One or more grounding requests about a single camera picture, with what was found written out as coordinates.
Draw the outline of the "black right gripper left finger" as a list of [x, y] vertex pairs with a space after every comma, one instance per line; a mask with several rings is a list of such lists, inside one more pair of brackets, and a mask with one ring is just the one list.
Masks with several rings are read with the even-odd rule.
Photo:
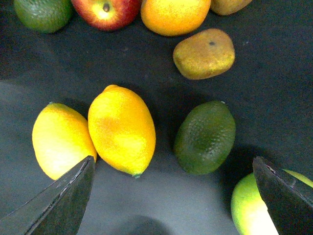
[[0, 220], [2, 235], [75, 235], [89, 201], [95, 162], [84, 158], [41, 193]]

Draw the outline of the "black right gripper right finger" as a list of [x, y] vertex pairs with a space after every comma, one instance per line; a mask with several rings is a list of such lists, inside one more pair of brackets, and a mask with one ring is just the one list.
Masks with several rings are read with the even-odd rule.
[[263, 157], [253, 159], [258, 191], [280, 235], [313, 233], [313, 188]]

